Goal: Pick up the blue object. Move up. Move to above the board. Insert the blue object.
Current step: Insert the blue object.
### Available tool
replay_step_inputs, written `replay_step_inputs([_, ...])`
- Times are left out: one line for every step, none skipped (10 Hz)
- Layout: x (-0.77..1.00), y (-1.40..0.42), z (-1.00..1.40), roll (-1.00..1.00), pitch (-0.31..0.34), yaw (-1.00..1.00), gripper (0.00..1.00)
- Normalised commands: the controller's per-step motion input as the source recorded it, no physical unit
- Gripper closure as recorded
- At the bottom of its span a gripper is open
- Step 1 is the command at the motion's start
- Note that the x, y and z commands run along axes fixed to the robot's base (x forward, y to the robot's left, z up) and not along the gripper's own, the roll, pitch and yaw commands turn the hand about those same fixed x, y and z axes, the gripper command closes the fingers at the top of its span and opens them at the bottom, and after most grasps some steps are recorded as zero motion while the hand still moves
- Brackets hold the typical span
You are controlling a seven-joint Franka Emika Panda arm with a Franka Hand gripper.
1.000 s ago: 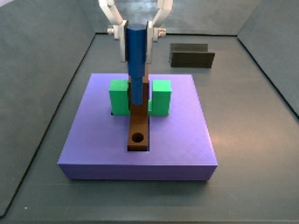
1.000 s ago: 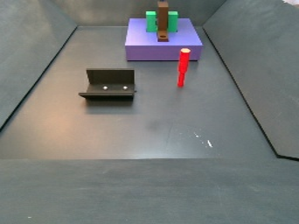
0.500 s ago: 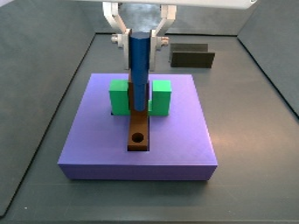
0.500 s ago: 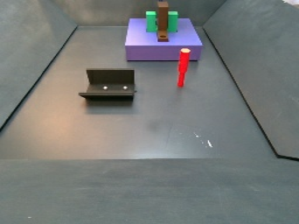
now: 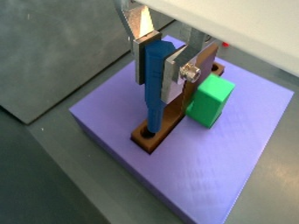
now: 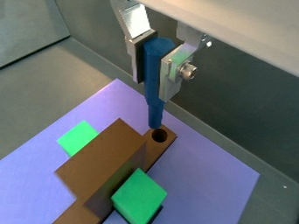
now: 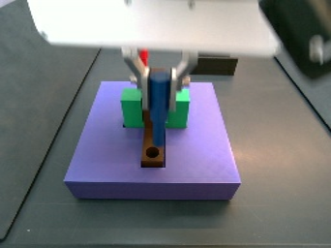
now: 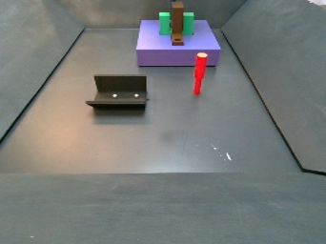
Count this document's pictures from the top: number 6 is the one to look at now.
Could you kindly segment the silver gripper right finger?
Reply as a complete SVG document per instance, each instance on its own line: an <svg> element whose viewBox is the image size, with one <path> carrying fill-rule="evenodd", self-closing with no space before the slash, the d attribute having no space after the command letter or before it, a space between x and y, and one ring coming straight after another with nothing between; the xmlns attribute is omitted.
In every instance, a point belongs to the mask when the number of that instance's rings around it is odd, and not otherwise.
<svg viewBox="0 0 299 224"><path fill-rule="evenodd" d="M184 23L177 24L176 38L182 44L161 58L158 98L168 102L178 93L181 82L194 77L193 54L206 46L210 36Z"/></svg>

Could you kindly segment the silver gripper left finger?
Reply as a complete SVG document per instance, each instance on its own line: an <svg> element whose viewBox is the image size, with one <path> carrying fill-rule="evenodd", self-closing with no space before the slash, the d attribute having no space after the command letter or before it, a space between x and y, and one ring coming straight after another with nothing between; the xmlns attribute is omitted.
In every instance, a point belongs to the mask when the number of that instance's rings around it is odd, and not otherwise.
<svg viewBox="0 0 299 224"><path fill-rule="evenodd" d="M150 28L145 6L136 0L109 0L115 20L125 35L125 49L132 59L133 81L144 81L144 43L157 36Z"/></svg>

